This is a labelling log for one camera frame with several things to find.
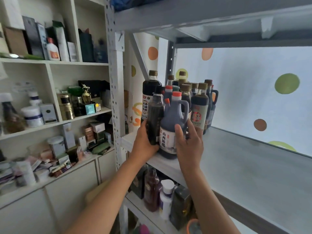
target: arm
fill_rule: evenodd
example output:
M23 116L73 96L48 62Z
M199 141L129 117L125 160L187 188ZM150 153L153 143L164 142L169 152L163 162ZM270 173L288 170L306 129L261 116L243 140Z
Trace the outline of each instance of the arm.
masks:
M184 139L182 129L175 125L177 157L182 174L190 190L203 233L239 234L219 200L213 193L199 164L204 151L202 130L188 120L189 136Z
M158 145L150 145L146 121L138 129L132 152L111 182L81 213L66 234L108 234L122 205L131 182L140 168L158 151Z

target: red bottle cap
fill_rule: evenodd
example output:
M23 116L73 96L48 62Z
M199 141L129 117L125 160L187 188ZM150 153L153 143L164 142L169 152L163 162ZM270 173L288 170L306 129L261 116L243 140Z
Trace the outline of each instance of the red bottle cap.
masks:
M53 38L48 38L48 43L53 43Z
M172 92L172 96L174 96L174 97L182 97L182 93L178 92L178 91L174 91L174 92Z

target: gold perfume bottle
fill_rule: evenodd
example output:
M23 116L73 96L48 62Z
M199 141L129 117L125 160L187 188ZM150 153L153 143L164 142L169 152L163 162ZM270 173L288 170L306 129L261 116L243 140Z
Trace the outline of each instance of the gold perfume bottle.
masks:
M86 85L82 85L82 88L85 90L82 93L82 100L83 100L84 104L90 104L91 103L91 94L88 92L90 87L88 87Z

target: jug handle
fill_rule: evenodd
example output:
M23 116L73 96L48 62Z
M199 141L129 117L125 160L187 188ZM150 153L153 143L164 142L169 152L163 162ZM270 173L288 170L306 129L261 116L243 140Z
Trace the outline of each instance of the jug handle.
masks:
M183 104L184 108L188 108L188 101L179 100L179 103ZM184 118L182 119L182 123L185 124L187 120L188 120L188 112L187 113L184 112Z
M213 105L216 105L216 102L217 102L218 96L219 96L219 91L218 90L212 90L212 92L216 94L215 100L213 101Z

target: hand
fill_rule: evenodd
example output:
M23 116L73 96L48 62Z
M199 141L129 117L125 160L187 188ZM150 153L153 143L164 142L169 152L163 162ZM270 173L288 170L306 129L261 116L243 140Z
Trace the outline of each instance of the hand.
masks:
M202 153L204 152L204 144L202 142L202 131L195 128L193 123L188 119L189 139L185 139L181 126L174 126L176 134L177 158L180 163L182 172L200 169L199 164Z
M159 145L151 145L146 133L146 120L141 123L133 144L130 157L144 165L159 149Z

